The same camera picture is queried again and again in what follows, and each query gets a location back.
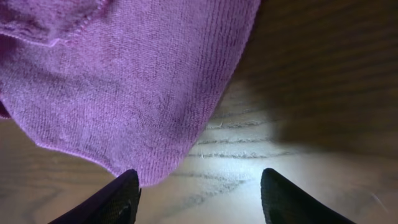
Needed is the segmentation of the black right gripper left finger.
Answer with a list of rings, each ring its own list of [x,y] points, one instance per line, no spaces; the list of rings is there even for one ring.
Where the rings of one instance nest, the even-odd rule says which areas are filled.
[[[134,224],[140,197],[137,172],[130,169],[49,224]]]

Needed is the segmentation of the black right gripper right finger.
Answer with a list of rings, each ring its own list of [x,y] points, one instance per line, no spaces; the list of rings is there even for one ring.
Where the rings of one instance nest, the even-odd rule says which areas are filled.
[[[271,168],[262,173],[261,201],[267,224],[354,224]]]

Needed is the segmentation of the purple microfibre cloth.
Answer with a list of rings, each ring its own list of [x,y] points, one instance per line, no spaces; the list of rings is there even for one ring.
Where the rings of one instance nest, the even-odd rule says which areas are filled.
[[[158,184],[203,132],[259,1],[1,2],[1,116],[38,146]]]

